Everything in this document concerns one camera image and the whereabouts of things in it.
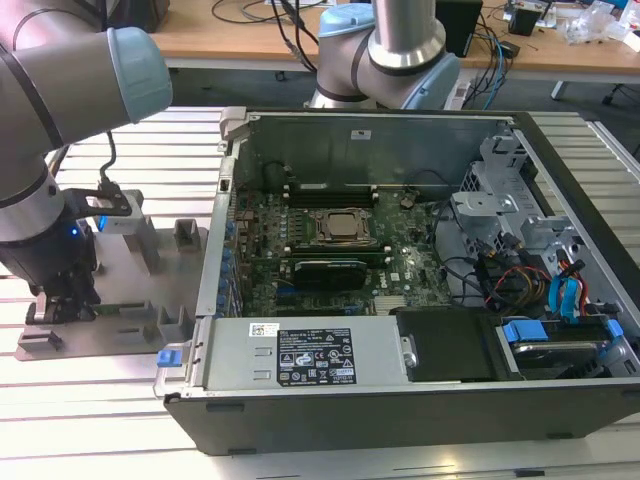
power supply label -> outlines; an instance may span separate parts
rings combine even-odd
[[[356,383],[349,328],[279,330],[277,360],[283,387]]]

blue cable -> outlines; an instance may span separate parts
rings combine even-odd
[[[496,80],[495,82],[493,82],[493,88],[491,89],[491,94],[489,95],[489,98],[487,98],[487,103],[484,104],[484,107],[482,107],[482,110],[486,110],[487,108],[489,108],[494,98],[496,97],[496,94],[498,93],[498,87],[502,83],[502,70],[504,67],[504,55],[502,54],[502,45],[500,45],[500,42],[495,36],[492,36],[491,40],[493,40],[493,42],[495,43],[495,46],[498,48],[500,64],[498,66]]]

blue latch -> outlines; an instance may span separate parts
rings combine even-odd
[[[161,368],[181,367],[182,351],[181,350],[160,350],[156,358],[156,364]]]
[[[540,320],[511,320],[502,327],[502,330],[509,343],[545,342],[549,340]]]
[[[621,337],[624,335],[622,331],[622,327],[618,323],[617,320],[609,319],[607,320],[607,328],[609,329],[609,333],[613,338]]]
[[[562,285],[565,285],[565,287],[562,300],[560,301],[560,305],[558,305],[558,297],[560,296]],[[576,279],[562,275],[553,277],[551,285],[549,285],[549,308],[551,308],[551,313],[560,311],[560,316],[567,318],[571,325],[578,323],[574,310],[579,286],[580,283]]]

motherboard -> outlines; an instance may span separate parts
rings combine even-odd
[[[430,242],[432,205],[401,189],[373,198],[298,207],[280,195],[238,192],[242,316],[387,315],[449,304]]]

desk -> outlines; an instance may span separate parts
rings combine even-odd
[[[247,2],[225,0],[218,13],[245,20],[238,6]],[[304,70],[285,47],[275,25],[224,23],[211,15],[213,3],[214,0],[171,0],[165,25],[153,35],[170,67]],[[496,18],[490,15],[493,7],[503,3],[503,0],[485,0],[483,12],[501,40],[521,47],[509,78],[640,83],[640,54],[623,43],[611,40],[602,44],[570,46],[559,32],[550,29],[536,29],[531,37],[505,34],[507,24],[498,19],[501,13],[494,11]],[[317,32],[323,11],[323,8],[311,8],[302,13],[312,32]],[[252,12],[261,16],[272,15],[268,6],[258,5]],[[293,28],[286,28],[293,38]],[[303,46],[309,57],[317,61],[317,47],[306,37],[303,38]],[[477,39],[473,41],[467,58],[461,59],[467,76],[486,68],[488,62],[489,51]]]

